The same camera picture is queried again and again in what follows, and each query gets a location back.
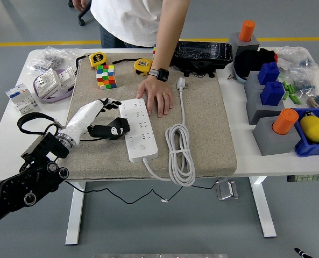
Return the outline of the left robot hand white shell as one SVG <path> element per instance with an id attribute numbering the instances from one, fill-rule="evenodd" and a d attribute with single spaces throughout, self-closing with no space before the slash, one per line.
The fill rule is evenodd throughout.
<path id="1" fill-rule="evenodd" d="M 78 146 L 81 135 L 89 133 L 93 138 L 116 140 L 130 131 L 130 126 L 125 118 L 116 118 L 109 125 L 92 125 L 99 113 L 106 110 L 117 109 L 121 102 L 112 98 L 103 98 L 81 107 L 61 130 L 56 138 L 68 148 Z"/>

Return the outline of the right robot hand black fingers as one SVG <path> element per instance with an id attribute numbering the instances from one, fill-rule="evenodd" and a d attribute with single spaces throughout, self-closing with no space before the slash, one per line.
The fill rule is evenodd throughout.
<path id="1" fill-rule="evenodd" d="M 299 248 L 294 248 L 294 250 L 296 251 L 296 253 L 302 257 L 302 258 L 313 258 L 311 255 L 305 253 L 303 250 L 299 249 Z"/>

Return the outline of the person's left hand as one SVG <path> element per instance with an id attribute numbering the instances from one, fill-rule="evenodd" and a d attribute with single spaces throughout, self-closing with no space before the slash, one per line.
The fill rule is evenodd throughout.
<path id="1" fill-rule="evenodd" d="M 157 80 L 154 76 L 144 79 L 138 86 L 136 98 L 142 98 L 147 94 L 147 112 L 151 116 L 154 104 L 157 103 L 159 118 L 169 114 L 174 105 L 172 87 L 168 82 Z"/>

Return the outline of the person's right hand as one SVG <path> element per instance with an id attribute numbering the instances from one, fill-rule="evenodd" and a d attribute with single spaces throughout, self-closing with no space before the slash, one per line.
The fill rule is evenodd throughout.
<path id="1" fill-rule="evenodd" d="M 81 12 L 86 8 L 87 1 L 86 0 L 72 0 L 74 8 L 77 9 L 77 11 Z"/>

